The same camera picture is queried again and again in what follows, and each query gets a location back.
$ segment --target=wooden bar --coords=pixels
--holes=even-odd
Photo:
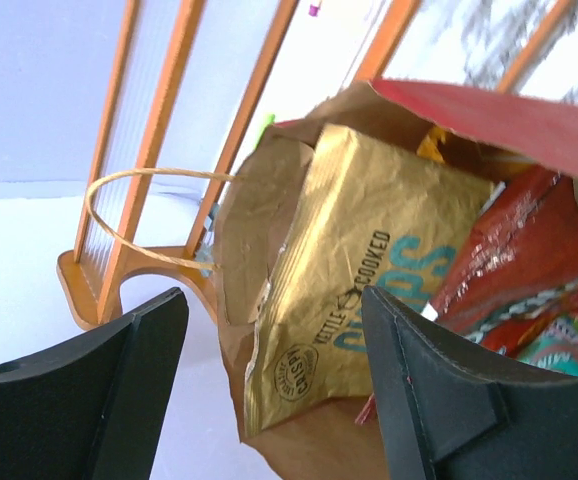
[[[205,0],[182,0],[180,4],[167,55],[149,112],[147,126],[138,151],[137,168],[154,167],[158,161],[205,3]],[[120,235],[130,241],[133,240],[136,234],[150,183],[151,178],[148,176],[134,177],[131,180],[127,201],[118,227]],[[109,257],[98,301],[97,312],[100,323],[109,321],[113,312],[118,309],[118,289],[124,277],[127,255],[127,248],[115,242]]]
[[[575,0],[558,0],[556,2],[551,11],[540,22],[525,48],[522,49],[516,60],[507,69],[496,90],[501,93],[508,93],[514,90],[527,68],[549,41],[553,31],[560,25],[560,22],[575,4]]]
[[[236,118],[231,125],[229,130],[229,135],[222,147],[222,152],[218,158],[218,163],[216,165],[216,173],[229,173],[233,162],[236,159],[242,140],[247,132],[249,123],[251,122],[251,117],[254,114],[258,101],[262,95],[262,91],[265,88],[273,64],[278,56],[278,51],[282,45],[282,41],[285,38],[287,30],[289,29],[289,24],[293,18],[293,14],[298,6],[298,0],[280,0],[278,9],[276,10],[276,15],[271,22],[269,32],[265,38],[265,42],[258,56],[256,66],[253,69],[249,84],[240,102],[240,107],[238,107],[238,112],[236,113]],[[200,209],[196,215],[196,220],[191,227],[191,232],[187,239],[187,244],[185,247],[186,256],[193,258],[196,250],[202,242],[202,238],[205,233],[205,220],[211,212],[211,208],[220,198],[224,184],[215,180],[209,182],[207,191],[200,204]]]
[[[107,153],[107,145],[109,144],[111,127],[113,126],[113,121],[116,115],[120,86],[122,85],[122,77],[125,73],[125,66],[127,65],[127,57],[129,56],[131,38],[133,37],[134,29],[136,27],[136,18],[138,17],[139,8],[139,0],[127,0],[125,2],[125,11],[122,17],[122,24],[120,25],[118,46],[116,47],[116,54],[113,59],[111,78],[109,80],[109,86],[107,87],[107,98],[105,99],[102,121],[100,122],[100,128],[98,129],[98,139],[96,141],[96,149],[94,151],[87,185],[91,185],[100,177],[102,164]],[[82,256],[82,250],[85,245],[87,230],[89,228],[89,221],[90,217],[83,205],[82,213],[80,214],[80,223],[78,224],[78,234],[76,235],[76,244],[73,250],[74,262],[76,263],[80,261]]]
[[[354,81],[371,80],[382,75],[420,3],[421,0],[392,0],[367,54],[354,75]]]

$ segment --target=white surface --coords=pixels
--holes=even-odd
[[[55,273],[57,256],[72,248],[81,202],[0,200],[0,363],[81,333]],[[137,240],[179,242],[195,208],[151,197]],[[138,306],[176,284],[158,276],[134,278],[122,287],[123,307]],[[238,442],[216,328],[199,300],[184,291],[189,329],[151,478],[275,479],[264,460]]]

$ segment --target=green object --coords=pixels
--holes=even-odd
[[[262,123],[262,128],[260,129],[260,133],[258,134],[258,140],[256,141],[256,147],[260,143],[260,139],[262,138],[262,134],[265,133],[265,130],[267,129],[267,127],[269,125],[273,124],[273,122],[275,122],[275,121],[276,121],[276,114],[275,113],[268,113],[267,115],[265,115],[265,120]]]

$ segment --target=brand logo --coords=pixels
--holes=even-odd
[[[304,344],[297,344],[282,354],[274,370],[278,394],[295,402],[304,397],[313,384],[318,363],[318,351]]]

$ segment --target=crinkled foil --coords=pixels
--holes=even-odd
[[[245,380],[255,435],[327,398],[372,392],[360,295],[421,311],[493,184],[347,127],[325,127],[256,319]]]

